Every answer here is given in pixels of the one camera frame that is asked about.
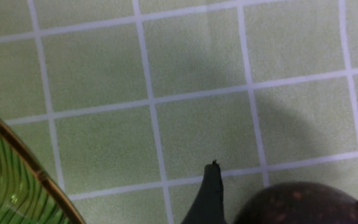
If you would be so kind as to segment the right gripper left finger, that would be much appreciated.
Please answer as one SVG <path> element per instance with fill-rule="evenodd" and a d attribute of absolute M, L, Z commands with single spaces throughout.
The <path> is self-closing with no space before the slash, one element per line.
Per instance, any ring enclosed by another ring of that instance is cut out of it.
<path fill-rule="evenodd" d="M 200 189 L 182 224 L 226 224 L 224 187 L 217 160 L 204 168 Z"/>

